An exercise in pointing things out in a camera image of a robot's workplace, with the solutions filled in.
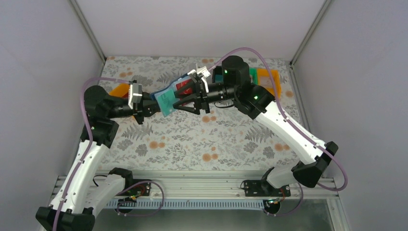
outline floral tablecloth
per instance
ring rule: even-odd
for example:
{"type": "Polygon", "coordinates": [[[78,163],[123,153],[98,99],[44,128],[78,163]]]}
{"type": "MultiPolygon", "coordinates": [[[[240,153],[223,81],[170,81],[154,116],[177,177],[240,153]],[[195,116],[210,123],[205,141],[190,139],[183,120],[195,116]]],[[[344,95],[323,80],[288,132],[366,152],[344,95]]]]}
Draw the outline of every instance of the floral tablecloth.
{"type": "MultiPolygon", "coordinates": [[[[217,58],[110,56],[103,77],[136,79],[143,91],[153,92],[189,71],[191,64],[211,67],[217,58]]],[[[259,59],[244,59],[250,67],[264,68],[259,59]]],[[[279,71],[281,103],[300,121],[285,61],[267,59],[279,71]]],[[[101,81],[107,91],[117,84],[101,81]]],[[[273,131],[252,121],[236,108],[201,115],[176,111],[145,118],[116,119],[119,130],[99,170],[124,167],[131,170],[266,170],[297,161],[297,155],[273,131]]]]}

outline orange object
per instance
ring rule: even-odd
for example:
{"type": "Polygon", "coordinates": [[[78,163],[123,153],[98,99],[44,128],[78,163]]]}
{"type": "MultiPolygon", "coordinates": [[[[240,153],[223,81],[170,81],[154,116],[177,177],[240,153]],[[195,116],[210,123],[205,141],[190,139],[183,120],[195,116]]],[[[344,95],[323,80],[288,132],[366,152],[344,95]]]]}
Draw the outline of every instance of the orange object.
{"type": "Polygon", "coordinates": [[[112,96],[116,97],[127,97],[129,95],[129,84],[121,83],[115,89],[113,89],[110,93],[112,96]]]}
{"type": "MultiPolygon", "coordinates": [[[[278,91],[278,98],[281,98],[281,92],[282,92],[282,88],[281,88],[281,82],[279,81],[279,72],[277,70],[271,70],[270,71],[272,73],[272,77],[273,80],[275,82],[276,85],[276,90],[278,91]]],[[[266,69],[257,69],[256,70],[256,75],[258,78],[258,85],[264,87],[265,89],[267,89],[273,96],[276,97],[274,91],[273,91],[273,86],[272,86],[272,82],[270,81],[270,77],[268,75],[268,71],[266,69]]]]}

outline gray wall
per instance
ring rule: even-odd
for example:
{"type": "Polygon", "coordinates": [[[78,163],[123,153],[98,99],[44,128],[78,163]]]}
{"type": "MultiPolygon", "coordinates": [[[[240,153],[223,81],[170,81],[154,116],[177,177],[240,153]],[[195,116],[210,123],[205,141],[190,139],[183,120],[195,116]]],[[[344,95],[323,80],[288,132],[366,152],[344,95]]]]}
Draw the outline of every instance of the gray wall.
{"type": "Polygon", "coordinates": [[[251,47],[290,60],[324,0],[77,2],[108,55],[222,57],[251,47]]]}
{"type": "Polygon", "coordinates": [[[312,131],[339,144],[355,231],[408,227],[407,22],[406,0],[335,0],[295,64],[312,131]]]}
{"type": "Polygon", "coordinates": [[[80,87],[101,67],[67,0],[1,1],[1,230],[38,230],[77,148],[80,87]]]}

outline wire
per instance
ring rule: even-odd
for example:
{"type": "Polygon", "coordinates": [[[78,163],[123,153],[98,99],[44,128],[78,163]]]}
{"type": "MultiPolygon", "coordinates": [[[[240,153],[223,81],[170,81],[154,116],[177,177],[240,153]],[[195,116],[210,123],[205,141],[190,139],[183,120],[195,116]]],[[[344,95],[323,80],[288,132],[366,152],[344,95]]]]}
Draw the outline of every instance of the wire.
{"type": "Polygon", "coordinates": [[[285,195],[285,192],[283,191],[283,189],[282,189],[282,188],[280,188],[280,191],[282,192],[282,200],[281,200],[281,202],[282,202],[282,201],[284,201],[284,200],[285,200],[286,195],[285,195]]]}
{"type": "Polygon", "coordinates": [[[88,143],[88,146],[85,149],[84,153],[82,154],[80,161],[77,162],[74,169],[72,170],[71,176],[68,178],[68,180],[66,182],[66,185],[65,185],[65,188],[64,188],[64,191],[63,191],[63,195],[61,196],[60,204],[58,205],[57,212],[55,213],[54,223],[52,225],[52,231],[57,231],[58,218],[60,217],[60,213],[61,213],[61,209],[62,209],[62,207],[64,205],[65,197],[68,194],[68,189],[71,186],[72,180],[74,179],[74,176],[75,176],[76,172],[78,172],[78,169],[81,166],[83,160],[87,157],[88,152],[89,152],[89,150],[90,150],[90,148],[92,146],[92,143],[93,143],[92,130],[90,128],[90,124],[89,124],[89,121],[88,121],[87,112],[85,111],[84,94],[85,94],[85,90],[88,88],[90,83],[98,81],[98,80],[106,80],[106,81],[113,81],[113,82],[118,82],[118,83],[129,84],[129,81],[126,81],[126,80],[115,79],[115,78],[105,78],[105,77],[95,77],[95,78],[88,79],[84,83],[84,85],[82,86],[81,94],[79,96],[79,102],[80,102],[80,106],[81,106],[82,117],[84,118],[85,127],[87,129],[88,136],[89,136],[89,143],[88,143]]]}
{"type": "Polygon", "coordinates": [[[93,183],[96,185],[96,187],[99,187],[99,185],[96,183],[96,181],[95,181],[95,177],[108,177],[107,175],[95,175],[93,178],[92,178],[92,181],[93,181],[93,183]]]}
{"type": "Polygon", "coordinates": [[[300,208],[300,206],[303,204],[303,196],[304,196],[302,185],[300,183],[298,183],[298,185],[299,185],[299,189],[300,189],[300,200],[299,200],[299,203],[297,204],[297,206],[294,209],[292,209],[291,211],[289,211],[287,213],[282,213],[282,214],[270,214],[269,212],[264,210],[264,212],[267,214],[267,216],[272,215],[274,217],[283,217],[283,216],[287,216],[287,215],[290,215],[290,214],[296,212],[300,208]]]}
{"type": "MultiPolygon", "coordinates": [[[[232,50],[230,52],[228,52],[226,55],[224,55],[224,57],[222,57],[220,60],[218,60],[214,66],[210,67],[210,69],[208,69],[209,71],[213,70],[217,65],[219,65],[224,59],[226,59],[228,56],[238,52],[238,51],[251,51],[252,53],[256,54],[259,59],[262,61],[262,63],[264,64],[265,68],[268,71],[269,74],[269,78],[272,82],[272,86],[273,86],[273,92],[275,93],[275,95],[278,95],[278,91],[276,90],[276,84],[275,81],[273,80],[273,76],[271,73],[271,70],[268,66],[268,64],[266,63],[265,59],[261,56],[260,53],[258,53],[257,51],[255,51],[252,48],[248,48],[248,47],[241,47],[241,48],[237,48],[235,50],[232,50]]],[[[348,184],[348,176],[347,173],[345,172],[345,169],[343,167],[343,165],[340,164],[340,162],[337,160],[337,158],[335,158],[331,153],[329,153],[329,151],[327,151],[325,148],[321,147],[320,145],[318,145],[316,142],[314,142],[311,138],[309,138],[304,132],[302,132],[302,130],[300,128],[298,128],[291,120],[289,120],[289,118],[287,117],[285,111],[283,110],[280,100],[278,97],[275,98],[276,99],[276,104],[278,106],[278,109],[282,115],[282,117],[293,127],[293,129],[295,129],[302,137],[304,137],[306,140],[308,140],[314,147],[319,148],[322,152],[324,152],[328,157],[330,157],[330,159],[333,160],[333,162],[336,163],[336,165],[339,167],[339,169],[341,170],[343,176],[344,176],[344,183],[340,188],[330,188],[327,187],[321,183],[317,183],[317,185],[319,185],[320,187],[327,189],[329,191],[334,191],[334,192],[338,192],[341,191],[343,189],[345,189],[347,187],[348,184]]]]}
{"type": "Polygon", "coordinates": [[[119,207],[120,207],[122,204],[127,203],[127,202],[129,202],[129,201],[122,201],[122,202],[120,202],[120,203],[117,204],[116,212],[117,212],[118,215],[123,215],[123,216],[125,216],[125,217],[128,217],[128,216],[129,216],[129,217],[149,217],[149,216],[153,216],[154,214],[158,213],[158,212],[160,211],[160,209],[162,209],[162,207],[163,207],[163,205],[164,205],[164,202],[165,202],[165,192],[163,191],[163,188],[162,188],[158,183],[156,183],[156,182],[154,182],[154,181],[151,181],[151,180],[144,180],[144,181],[137,182],[136,184],[134,184],[134,185],[130,186],[129,188],[127,188],[127,189],[121,191],[120,193],[118,193],[117,196],[119,196],[119,195],[122,194],[122,193],[127,192],[127,191],[130,190],[130,189],[133,189],[134,187],[136,187],[136,186],[138,186],[138,185],[144,184],[144,183],[154,184],[154,185],[156,185],[156,186],[160,189],[160,191],[162,192],[162,202],[160,203],[160,206],[159,206],[154,212],[149,213],[149,214],[127,214],[127,213],[122,213],[122,212],[120,212],[120,211],[119,211],[119,207]]]}
{"type": "Polygon", "coordinates": [[[140,196],[143,196],[144,192],[146,191],[146,187],[142,184],[136,186],[135,188],[141,188],[140,190],[140,196]]]}
{"type": "Polygon", "coordinates": [[[214,103],[214,106],[215,106],[216,108],[221,108],[221,109],[223,109],[223,108],[230,108],[230,107],[233,107],[233,106],[234,106],[233,104],[230,104],[230,105],[227,105],[227,106],[221,106],[221,107],[219,107],[219,106],[216,105],[216,103],[217,103],[217,102],[214,103]]]}

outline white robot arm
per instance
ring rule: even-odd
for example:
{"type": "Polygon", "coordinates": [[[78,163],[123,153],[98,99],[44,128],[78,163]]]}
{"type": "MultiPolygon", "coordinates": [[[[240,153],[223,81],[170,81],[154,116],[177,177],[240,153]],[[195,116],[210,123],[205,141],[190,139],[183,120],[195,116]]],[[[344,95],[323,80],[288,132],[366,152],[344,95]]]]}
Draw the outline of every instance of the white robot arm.
{"type": "MultiPolygon", "coordinates": [[[[337,145],[334,142],[325,143],[315,137],[289,115],[284,119],[274,96],[263,87],[250,82],[249,66],[241,57],[229,56],[222,62],[222,67],[218,71],[223,75],[223,83],[208,84],[205,78],[210,74],[205,67],[197,67],[190,71],[188,74],[192,81],[174,92],[175,97],[180,100],[174,103],[173,107],[195,114],[200,114],[201,109],[209,113],[209,103],[231,99],[240,112],[275,132],[299,156],[298,163],[270,168],[261,180],[262,184],[267,184],[267,187],[262,187],[263,190],[268,193],[296,182],[306,187],[315,187],[331,159],[301,136],[288,120],[295,123],[316,145],[325,146],[333,155],[337,152],[337,145]],[[189,96],[182,94],[187,89],[192,89],[193,92],[189,96]],[[186,106],[187,103],[193,103],[193,107],[186,106]]],[[[56,230],[90,231],[95,218],[109,200],[133,185],[131,171],[115,168],[103,184],[88,194],[97,166],[109,151],[118,129],[118,124],[110,118],[134,116],[136,121],[142,124],[145,117],[160,111],[157,101],[151,100],[148,93],[142,92],[141,85],[135,81],[130,84],[127,100],[108,95],[100,86],[88,88],[84,99],[94,141],[86,158],[81,160],[89,144],[88,133],[84,129],[81,135],[82,142],[67,180],[50,205],[39,208],[36,218],[48,231],[52,230],[56,210],[62,200],[56,230]],[[66,189],[71,178],[72,184],[66,189]]]]}

